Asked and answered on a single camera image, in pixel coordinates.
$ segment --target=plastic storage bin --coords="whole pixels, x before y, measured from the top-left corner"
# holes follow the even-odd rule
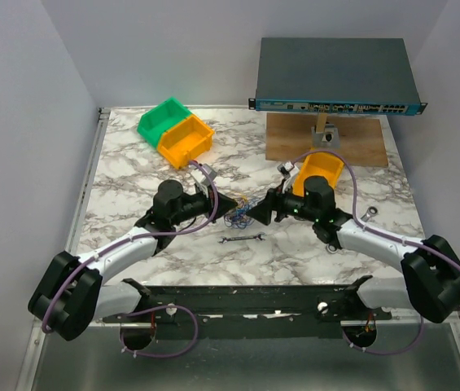
[[[138,133],[157,148],[162,135],[190,115],[181,102],[170,98],[141,116]]]
[[[193,114],[163,134],[157,151],[176,169],[212,147],[213,130]]]
[[[305,158],[300,173],[293,183],[293,194],[304,196],[305,179],[315,175],[327,179],[329,186],[334,189],[342,169],[344,169],[344,162],[329,153],[322,152],[309,155]]]

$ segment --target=screw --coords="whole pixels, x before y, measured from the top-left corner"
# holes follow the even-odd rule
[[[329,254],[335,254],[338,251],[338,249],[332,244],[328,244],[326,246],[326,250]]]
[[[329,306],[327,305],[325,301],[321,301],[317,305],[317,310],[320,314],[326,314],[327,311],[329,310]]]
[[[176,312],[177,312],[177,308],[175,308],[175,307],[168,307],[168,308],[166,309],[166,313],[167,313],[168,315],[170,315],[170,316],[175,315]]]

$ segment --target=cable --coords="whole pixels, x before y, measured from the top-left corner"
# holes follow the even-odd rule
[[[408,244],[409,246],[413,246],[413,247],[416,247],[416,248],[421,248],[422,250],[427,251],[427,252],[433,254],[434,256],[440,258],[442,261],[445,261],[449,266],[452,266],[460,274],[460,265],[458,265],[455,261],[453,261],[452,259],[450,259],[446,255],[440,253],[439,251],[436,251],[434,248],[430,248],[430,247],[426,246],[425,244],[414,242],[414,241],[404,241],[404,240],[402,240],[401,238],[398,238],[395,235],[391,235],[391,234],[388,234],[386,232],[378,231],[375,228],[373,228],[371,226],[368,226],[360,218],[358,218],[358,216],[357,216],[357,197],[358,197],[357,178],[356,178],[356,176],[355,176],[355,174],[353,172],[353,168],[351,167],[351,165],[341,155],[339,155],[338,153],[333,152],[333,151],[328,151],[326,149],[315,149],[315,150],[308,151],[308,152],[298,156],[296,159],[292,160],[291,162],[292,162],[292,164],[295,164],[296,162],[301,161],[302,159],[304,159],[306,156],[312,155],[314,153],[329,153],[330,155],[333,155],[333,156],[339,158],[344,163],[344,165],[347,168],[349,174],[351,175],[351,179],[353,181],[353,213],[352,213],[353,220],[355,221],[355,223],[357,225],[359,225],[360,228],[364,229],[365,231],[369,231],[372,234],[375,234],[375,235],[380,236],[380,237],[385,238],[385,239],[392,240],[392,241],[397,242],[397,243],[402,243],[404,245]],[[376,354],[376,355],[379,355],[379,356],[381,356],[381,355],[386,355],[387,356],[387,355],[392,355],[392,354],[400,354],[400,353],[405,353],[405,352],[411,350],[413,347],[416,346],[416,344],[418,344],[420,342],[420,340],[422,338],[423,330],[424,330],[423,324],[424,324],[423,323],[423,317],[421,317],[421,322],[420,322],[420,325],[419,325],[419,331],[418,331],[418,335],[416,336],[416,338],[414,338],[414,340],[407,347],[405,347],[403,349],[396,350],[394,352],[379,352],[379,351],[376,351],[376,350],[368,350],[368,349],[365,349],[365,348],[360,348],[359,346],[353,345],[353,343],[347,338],[347,336],[345,334],[344,334],[344,337],[351,345],[353,345],[352,347],[355,347],[355,349],[359,349],[362,352],[366,352],[366,353],[369,353],[369,354]]]
[[[243,230],[248,228],[251,224],[254,223],[251,217],[246,215],[246,212],[253,208],[259,201],[258,198],[248,199],[245,195],[239,195],[233,197],[235,201],[237,201],[237,206],[229,211],[224,216],[224,224],[230,228],[239,228]]]
[[[179,230],[179,232],[183,232],[184,230],[187,230],[188,228],[190,228],[191,226],[193,226],[193,225],[195,224],[196,221],[197,221],[197,217],[192,218],[190,224],[188,224],[187,226],[185,226],[184,228],[182,228],[181,230]]]
[[[350,348],[358,350],[360,352],[373,354],[375,356],[395,356],[397,354],[406,353],[409,350],[411,350],[414,347],[416,347],[416,345],[422,340],[424,331],[425,331],[424,319],[423,319],[423,316],[420,315],[420,317],[419,317],[419,329],[418,329],[418,334],[416,335],[416,337],[405,348],[401,348],[401,349],[398,349],[398,350],[393,350],[393,351],[390,351],[390,352],[381,352],[379,350],[372,350],[372,349],[361,348],[360,346],[356,346],[354,343],[351,342],[351,340],[347,337],[347,334],[345,334],[344,331],[342,331],[342,337],[347,341],[347,343],[349,344]]]
[[[372,311],[369,313],[369,316],[367,317],[367,322],[366,322],[366,325],[364,326],[364,330],[366,332],[370,332],[371,329],[369,327],[369,323],[370,321],[372,320],[373,322],[373,329],[375,330],[376,329],[376,317],[373,315]]]
[[[58,291],[56,292],[56,294],[54,295],[54,297],[52,298],[52,301],[50,301],[50,304],[49,304],[49,307],[47,308],[47,311],[45,312],[45,315],[43,316],[43,320],[42,320],[42,330],[43,332],[45,332],[46,334],[50,334],[51,332],[53,332],[49,326],[48,326],[48,322],[49,322],[49,318],[50,318],[50,315],[52,314],[52,311],[54,310],[54,307],[56,306],[56,303],[58,302],[58,300],[60,299],[61,295],[64,294],[65,292],[65,289],[67,289],[67,287],[72,283],[72,281],[76,278],[77,275],[79,275],[81,273],[82,270],[84,270],[90,263],[98,260],[100,257],[102,257],[103,255],[106,255],[108,254],[109,252],[111,252],[113,249],[115,248],[118,248],[120,246],[122,246],[123,244],[126,244],[128,242],[130,242],[131,240],[136,240],[136,239],[142,239],[142,238],[148,238],[148,237],[156,237],[156,236],[179,236],[179,235],[188,235],[188,234],[191,234],[193,232],[196,232],[198,230],[200,230],[201,228],[204,228],[205,226],[207,226],[214,218],[215,218],[215,215],[217,213],[217,209],[219,207],[219,195],[217,193],[217,188],[215,187],[215,183],[213,182],[213,180],[210,178],[210,176],[208,175],[208,173],[203,169],[202,165],[200,165],[199,163],[197,163],[196,161],[194,160],[190,160],[189,161],[189,164],[190,165],[193,165],[194,167],[196,167],[201,173],[204,174],[204,176],[206,177],[206,179],[208,180],[210,186],[212,187],[213,189],[213,211],[212,213],[209,215],[208,219],[206,219],[204,222],[202,222],[201,224],[199,224],[198,226],[194,227],[194,228],[190,228],[190,229],[185,229],[184,231],[179,231],[179,232],[147,232],[147,233],[144,233],[144,234],[139,234],[139,235],[134,235],[131,238],[126,238],[126,239],[123,239],[119,242],[116,242],[110,246],[108,246],[107,248],[103,249],[102,251],[96,253],[94,256],[90,257],[89,259],[87,259],[86,261],[82,262],[68,277],[67,279],[65,279],[65,281],[61,284],[61,286],[59,287]]]
[[[133,312],[132,314],[127,314],[126,316],[129,316],[129,317],[139,316],[139,315],[149,314],[150,312],[154,313],[155,311],[158,311],[158,310],[166,310],[167,308],[177,308],[178,310],[182,310],[186,312],[187,314],[189,314],[191,320],[193,320],[194,335],[191,337],[191,340],[188,343],[188,345],[186,345],[183,349],[179,350],[176,353],[167,353],[167,354],[145,353],[145,352],[141,352],[138,350],[128,349],[125,344],[125,338],[123,337],[123,334],[120,333],[119,335],[120,342],[123,345],[123,349],[121,350],[121,352],[122,353],[124,353],[125,351],[130,352],[134,355],[134,357],[137,355],[137,356],[150,357],[150,358],[174,358],[190,350],[195,345],[195,342],[197,341],[197,336],[199,335],[199,323],[197,322],[197,318],[195,317],[194,313],[188,310],[186,307],[183,307],[182,305],[160,305],[159,307],[149,308],[148,310]]]

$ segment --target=table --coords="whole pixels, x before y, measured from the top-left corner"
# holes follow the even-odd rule
[[[188,170],[175,170],[142,140],[137,124],[145,108],[113,109],[101,147],[98,167],[86,207],[77,253],[90,251],[123,235],[151,207],[160,182],[179,180],[193,191]],[[213,128],[213,146],[199,156],[217,172],[224,194],[262,197],[280,183],[277,162],[265,160],[265,114],[244,108],[192,110]],[[359,213],[368,206],[379,210],[372,222],[408,236],[423,236],[394,138],[385,116],[379,120],[389,166],[356,167]],[[352,183],[343,172],[335,190],[336,203],[351,210]],[[221,236],[255,234],[265,241],[219,244]],[[230,229],[222,220],[193,235],[179,236],[158,256],[140,261],[112,282],[133,278],[151,285],[311,284],[351,283],[363,275],[395,277],[399,273],[382,262],[340,250],[330,255],[309,222],[288,218],[245,231]]]
[[[151,206],[161,181],[176,178],[192,191],[187,170],[172,169],[137,134],[137,123],[145,111],[112,109],[104,141],[99,143],[96,170],[93,156],[94,179],[85,183],[78,208],[84,213],[77,214],[76,232],[69,241],[74,253],[97,248],[129,230]],[[279,183],[277,164],[264,156],[264,113],[242,108],[198,108],[193,113],[216,132],[211,151],[199,161],[218,171],[217,185],[222,192],[262,196],[268,187]],[[359,210],[374,205],[379,209],[376,224],[405,235],[423,235],[387,119],[379,119],[389,166],[355,168]],[[346,211],[351,208],[351,190],[350,178],[344,173],[336,188],[336,201]],[[310,284],[349,283],[365,274],[398,275],[361,254],[328,254],[307,222],[292,218],[270,226],[256,222],[245,230],[258,231],[268,234],[266,241],[221,245],[219,236],[242,231],[231,232],[223,222],[217,222],[196,234],[177,237],[157,257],[140,261],[112,282],[131,277],[147,284]],[[77,236],[79,243],[72,240]],[[373,346],[379,350],[400,348],[412,340],[416,327],[413,319],[403,318],[379,325]],[[117,327],[92,323],[69,343],[57,336],[45,338],[35,323],[18,389],[460,390],[459,323],[426,323],[418,347],[388,358],[361,354],[343,340],[294,338],[206,339],[180,358],[134,360],[119,353],[118,332]],[[174,350],[176,343],[162,340],[158,348]]]

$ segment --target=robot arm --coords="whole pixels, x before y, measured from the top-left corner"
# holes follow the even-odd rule
[[[401,278],[371,278],[361,284],[357,295],[367,308],[414,308],[434,323],[443,322],[459,308],[460,261],[445,239],[436,235],[426,240],[407,238],[358,225],[351,214],[336,208],[334,191],[324,177],[307,178],[304,196],[294,195],[284,186],[292,179],[289,170],[292,166],[290,163],[287,167],[278,167],[284,175],[283,183],[269,189],[265,198],[248,211],[249,217],[269,225],[275,211],[276,222],[287,216],[312,222],[314,233],[328,246],[363,253],[400,271]],[[408,245],[411,243],[423,244],[447,256],[459,267],[452,267],[422,248]]]
[[[176,235],[176,225],[213,213],[215,220],[237,205],[231,198],[217,193],[218,206],[214,211],[213,189],[209,181],[202,179],[202,175],[207,174],[212,179],[215,173],[207,165],[203,169],[204,173],[192,174],[196,181],[196,193],[193,195],[185,193],[177,181],[162,182],[152,207],[135,223],[134,228],[120,238],[77,256],[66,251],[56,255],[31,297],[28,310],[44,319],[62,284],[78,268],[82,268],[53,304],[54,309],[47,322],[50,329],[65,340],[73,340],[94,319],[132,312],[145,296],[144,290],[127,282],[103,285],[135,262],[165,249]]]

